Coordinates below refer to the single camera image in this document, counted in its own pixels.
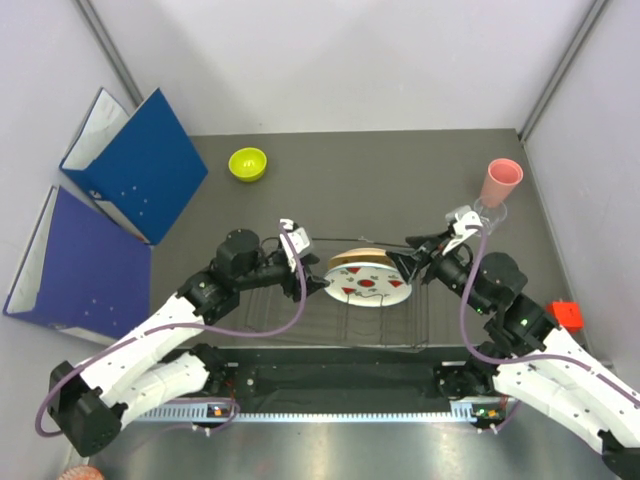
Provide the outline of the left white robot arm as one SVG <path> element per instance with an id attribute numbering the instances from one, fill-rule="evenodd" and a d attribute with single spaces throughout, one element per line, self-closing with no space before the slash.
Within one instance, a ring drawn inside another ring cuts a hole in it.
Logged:
<path id="1" fill-rule="evenodd" d="M 48 436 L 49 416 L 75 451 L 90 457 L 109 445 L 133 420 L 165 403 L 183 403 L 201 392 L 216 396 L 227 374 L 213 348 L 197 345 L 177 359 L 165 357 L 204 331 L 231 337 L 243 332 L 217 326 L 239 305 L 244 291 L 281 287 L 299 305 L 326 287 L 310 267 L 317 263 L 306 230 L 283 220 L 278 246 L 265 254 L 258 235 L 236 229 L 218 246 L 210 264 L 185 283 L 147 320 L 102 352 L 77 365 L 64 361 L 50 373 L 49 391 L 35 427 Z"/>

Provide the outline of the orange mesh object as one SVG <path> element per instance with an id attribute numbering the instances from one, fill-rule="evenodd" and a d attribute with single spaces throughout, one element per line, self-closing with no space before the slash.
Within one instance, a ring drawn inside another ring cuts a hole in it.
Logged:
<path id="1" fill-rule="evenodd" d="M 104 480 L 104 475 L 95 467 L 77 465 L 61 473 L 57 480 Z"/>

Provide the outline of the beige wooden plate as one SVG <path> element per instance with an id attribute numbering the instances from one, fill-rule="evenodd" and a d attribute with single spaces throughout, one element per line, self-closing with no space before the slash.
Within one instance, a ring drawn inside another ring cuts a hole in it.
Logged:
<path id="1" fill-rule="evenodd" d="M 395 264 L 386 255 L 386 251 L 384 249 L 366 247 L 351 249 L 333 256 L 328 261 L 328 269 L 331 270 L 341 265 L 362 262 L 385 265 L 391 268 L 395 267 Z"/>

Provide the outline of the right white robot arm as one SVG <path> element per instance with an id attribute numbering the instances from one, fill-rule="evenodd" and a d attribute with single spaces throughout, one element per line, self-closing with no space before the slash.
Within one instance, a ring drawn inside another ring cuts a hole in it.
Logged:
<path id="1" fill-rule="evenodd" d="M 325 290 L 348 304 L 382 306 L 416 277 L 437 280 L 461 299 L 460 332 L 469 309 L 487 317 L 489 341 L 466 341 L 468 360 L 434 374 L 448 397 L 502 395 L 526 404 L 573 432 L 621 479 L 639 476 L 639 393 L 592 357 L 550 312 L 526 296 L 526 276 L 501 252 L 478 250 L 462 258 L 467 239 L 481 231 L 407 238 L 407 251 L 386 262 L 339 259 Z"/>

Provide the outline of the clear faceted drinking glass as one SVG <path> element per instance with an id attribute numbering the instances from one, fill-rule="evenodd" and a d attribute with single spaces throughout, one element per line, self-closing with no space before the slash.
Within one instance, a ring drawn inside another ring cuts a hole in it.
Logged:
<path id="1" fill-rule="evenodd" d="M 508 214 L 506 204 L 493 196 L 481 196 L 476 199 L 473 210 L 479 215 L 486 235 L 491 235 L 504 222 Z"/>

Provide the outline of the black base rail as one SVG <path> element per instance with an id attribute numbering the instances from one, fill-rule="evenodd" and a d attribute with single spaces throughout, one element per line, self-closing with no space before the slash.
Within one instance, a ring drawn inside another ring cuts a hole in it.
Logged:
<path id="1" fill-rule="evenodd" d="M 499 395 L 461 346 L 217 348 L 213 367 L 205 393 L 244 413 L 421 413 Z"/>

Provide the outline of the pink plastic cup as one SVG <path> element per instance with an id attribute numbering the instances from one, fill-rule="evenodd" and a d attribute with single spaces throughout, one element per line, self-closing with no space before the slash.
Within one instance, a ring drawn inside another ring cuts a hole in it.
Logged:
<path id="1" fill-rule="evenodd" d="M 514 160 L 508 158 L 493 160 L 487 167 L 480 193 L 481 203 L 489 208 L 495 208 L 508 198 L 523 177 L 522 167 Z"/>

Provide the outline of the red block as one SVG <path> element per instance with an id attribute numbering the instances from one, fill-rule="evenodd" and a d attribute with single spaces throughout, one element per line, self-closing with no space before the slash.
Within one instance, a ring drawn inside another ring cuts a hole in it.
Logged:
<path id="1" fill-rule="evenodd" d="M 570 333 L 578 333 L 584 328 L 584 320 L 578 303 L 553 301 L 546 310 Z"/>

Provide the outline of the yellow-green bowl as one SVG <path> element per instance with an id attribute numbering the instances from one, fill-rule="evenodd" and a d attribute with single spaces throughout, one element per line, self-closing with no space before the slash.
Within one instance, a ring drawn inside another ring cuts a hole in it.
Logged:
<path id="1" fill-rule="evenodd" d="M 228 161 L 230 173 L 239 181 L 253 183 L 260 180 L 268 166 L 266 154 L 255 147 L 245 147 L 234 152 Z"/>

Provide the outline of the white plate with red pattern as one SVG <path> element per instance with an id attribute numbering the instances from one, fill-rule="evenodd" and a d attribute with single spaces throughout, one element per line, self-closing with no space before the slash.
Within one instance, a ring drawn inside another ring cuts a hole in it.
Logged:
<path id="1" fill-rule="evenodd" d="M 334 300 L 358 306 L 382 308 L 406 301 L 412 286 L 395 267 L 371 262 L 336 266 L 325 274 L 325 292 Z"/>

